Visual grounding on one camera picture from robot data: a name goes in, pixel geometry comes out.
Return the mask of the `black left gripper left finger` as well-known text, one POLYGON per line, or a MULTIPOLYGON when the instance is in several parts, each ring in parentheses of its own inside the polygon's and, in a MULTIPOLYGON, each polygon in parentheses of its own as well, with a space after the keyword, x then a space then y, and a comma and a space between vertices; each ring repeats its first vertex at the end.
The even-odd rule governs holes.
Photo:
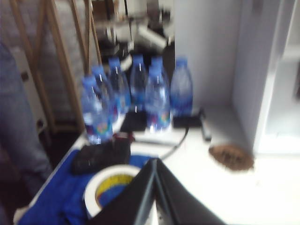
POLYGON ((132 165, 114 165, 94 176, 98 185, 106 175, 128 175, 132 180, 123 191, 99 212, 91 212, 90 225, 143 225, 155 199, 157 160, 149 159, 142 169, 132 165))

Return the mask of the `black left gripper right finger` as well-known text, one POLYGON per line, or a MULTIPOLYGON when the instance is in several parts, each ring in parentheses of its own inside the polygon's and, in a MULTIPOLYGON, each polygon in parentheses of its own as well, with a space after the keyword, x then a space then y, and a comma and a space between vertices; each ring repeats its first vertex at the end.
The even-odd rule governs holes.
POLYGON ((168 225, 218 225, 219 218, 180 183, 162 160, 156 160, 156 197, 168 225))

